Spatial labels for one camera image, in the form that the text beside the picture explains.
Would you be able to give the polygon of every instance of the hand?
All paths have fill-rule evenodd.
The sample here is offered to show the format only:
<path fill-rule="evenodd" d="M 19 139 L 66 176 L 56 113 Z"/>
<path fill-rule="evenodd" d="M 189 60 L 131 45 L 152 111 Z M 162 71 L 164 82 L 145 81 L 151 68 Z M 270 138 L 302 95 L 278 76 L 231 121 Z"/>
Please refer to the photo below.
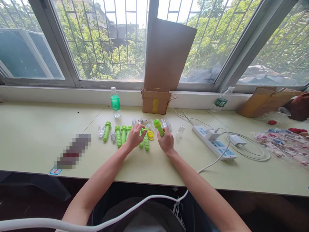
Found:
<path fill-rule="evenodd" d="M 169 156 L 174 151 L 174 137 L 168 130 L 168 127 L 164 127 L 163 130 L 163 137 L 161 137 L 160 133 L 157 131 L 158 142 L 164 153 Z"/>
<path fill-rule="evenodd" d="M 142 133 L 142 135 L 139 136 L 139 133 L 142 128 L 145 128 L 145 126 L 143 126 L 142 124 L 135 124 L 133 128 L 130 130 L 126 143 L 128 143 L 131 149 L 137 147 L 143 141 L 147 131 L 145 130 Z"/>

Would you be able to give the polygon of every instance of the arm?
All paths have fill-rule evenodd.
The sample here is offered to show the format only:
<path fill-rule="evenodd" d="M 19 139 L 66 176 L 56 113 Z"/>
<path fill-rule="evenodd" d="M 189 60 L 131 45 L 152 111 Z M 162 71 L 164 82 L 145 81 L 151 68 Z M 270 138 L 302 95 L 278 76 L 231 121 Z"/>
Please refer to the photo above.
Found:
<path fill-rule="evenodd" d="M 186 187 L 221 232 L 250 231 L 227 201 L 174 150 L 174 138 L 167 127 L 157 132 L 160 147 L 177 169 Z"/>
<path fill-rule="evenodd" d="M 127 142 L 92 175 L 76 194 L 65 211 L 63 221 L 77 225 L 87 225 L 93 208 L 114 181 L 123 161 L 132 149 L 143 141 L 147 131 L 142 136 L 139 136 L 142 128 L 145 127 L 141 124 L 134 125 Z"/>

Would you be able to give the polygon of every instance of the window glass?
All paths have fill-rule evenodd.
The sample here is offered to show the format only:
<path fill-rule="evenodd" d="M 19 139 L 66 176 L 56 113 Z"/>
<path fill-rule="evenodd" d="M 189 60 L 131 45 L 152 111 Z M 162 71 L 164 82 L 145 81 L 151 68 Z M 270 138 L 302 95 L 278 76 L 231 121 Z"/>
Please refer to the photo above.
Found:
<path fill-rule="evenodd" d="M 4 77 L 64 79 L 27 0 L 0 2 L 0 51 Z"/>
<path fill-rule="evenodd" d="M 260 2 L 261 0 L 160 1 L 158 18 L 197 29 L 180 82 L 213 84 Z"/>
<path fill-rule="evenodd" d="M 52 0 L 81 80 L 144 80 L 149 0 Z"/>
<path fill-rule="evenodd" d="M 298 1 L 237 84 L 305 86 L 309 81 L 309 3 Z"/>

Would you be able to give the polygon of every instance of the green bottle label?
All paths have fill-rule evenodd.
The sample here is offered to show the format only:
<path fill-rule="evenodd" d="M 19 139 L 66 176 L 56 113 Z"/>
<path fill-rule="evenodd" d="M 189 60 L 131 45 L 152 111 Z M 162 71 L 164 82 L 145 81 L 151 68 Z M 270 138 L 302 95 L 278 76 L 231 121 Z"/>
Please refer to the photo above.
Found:
<path fill-rule="evenodd" d="M 215 105 L 218 107 L 223 107 L 228 101 L 224 98 L 218 98 Z"/>
<path fill-rule="evenodd" d="M 120 100 L 119 100 L 119 96 L 115 95 L 115 96 L 111 96 L 110 97 L 110 102 L 112 103 L 112 108 L 113 110 L 120 110 Z"/>

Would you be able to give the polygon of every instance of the yellow plastic ring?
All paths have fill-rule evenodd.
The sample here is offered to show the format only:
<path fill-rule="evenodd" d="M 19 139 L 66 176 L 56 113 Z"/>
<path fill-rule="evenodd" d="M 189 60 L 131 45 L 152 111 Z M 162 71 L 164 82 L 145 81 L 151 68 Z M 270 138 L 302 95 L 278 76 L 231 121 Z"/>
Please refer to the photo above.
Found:
<path fill-rule="evenodd" d="M 153 132 L 152 132 L 152 131 L 150 131 L 150 130 L 149 130 L 149 131 L 147 131 L 147 135 L 148 135 L 148 136 L 150 136 L 150 137 L 153 137 L 153 136 L 154 136 Z"/>
<path fill-rule="evenodd" d="M 149 140 L 154 140 L 154 134 L 151 131 L 147 131 L 147 136 Z"/>

